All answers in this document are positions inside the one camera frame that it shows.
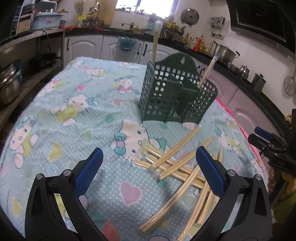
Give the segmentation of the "person's right hand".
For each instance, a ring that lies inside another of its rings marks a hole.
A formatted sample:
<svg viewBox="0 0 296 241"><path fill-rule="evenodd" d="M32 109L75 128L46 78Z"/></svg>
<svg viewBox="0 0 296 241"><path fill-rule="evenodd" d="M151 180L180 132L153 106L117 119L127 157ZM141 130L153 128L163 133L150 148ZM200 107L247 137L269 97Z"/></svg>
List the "person's right hand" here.
<svg viewBox="0 0 296 241"><path fill-rule="evenodd" d="M268 184L267 184L268 189L270 191L274 190L274 187L276 186L279 178L280 178L280 170L270 167L268 170Z"/></svg>

